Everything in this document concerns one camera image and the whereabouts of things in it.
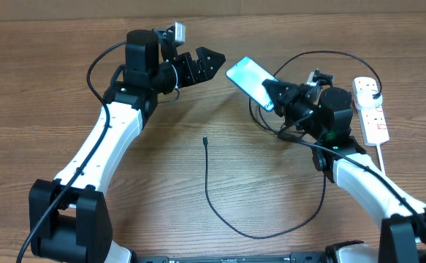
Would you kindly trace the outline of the blue Samsung Galaxy smartphone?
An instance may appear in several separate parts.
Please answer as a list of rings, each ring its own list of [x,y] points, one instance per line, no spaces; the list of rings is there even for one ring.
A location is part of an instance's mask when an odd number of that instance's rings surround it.
[[[243,57],[226,71],[226,76],[264,110],[268,112],[274,110],[274,104],[263,82],[266,80],[278,82],[278,80],[252,58]]]

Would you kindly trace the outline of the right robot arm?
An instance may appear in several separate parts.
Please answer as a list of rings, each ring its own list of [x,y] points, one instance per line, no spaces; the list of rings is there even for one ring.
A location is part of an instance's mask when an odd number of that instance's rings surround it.
[[[313,162],[348,192],[381,230],[379,248],[361,240],[325,248],[322,262],[426,262],[426,204],[411,197],[373,163],[351,133],[352,95],[280,81],[263,82],[277,115],[315,139]]]

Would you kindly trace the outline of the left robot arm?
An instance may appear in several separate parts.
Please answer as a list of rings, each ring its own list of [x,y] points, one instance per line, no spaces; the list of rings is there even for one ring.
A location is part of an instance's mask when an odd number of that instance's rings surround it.
[[[135,262],[117,244],[107,209],[110,181],[132,141],[145,128],[160,94],[211,80],[226,58],[198,47],[178,53],[185,28],[134,30],[121,42],[125,61],[107,90],[85,142],[53,180],[37,180],[28,195],[30,232],[22,249],[56,262]]]

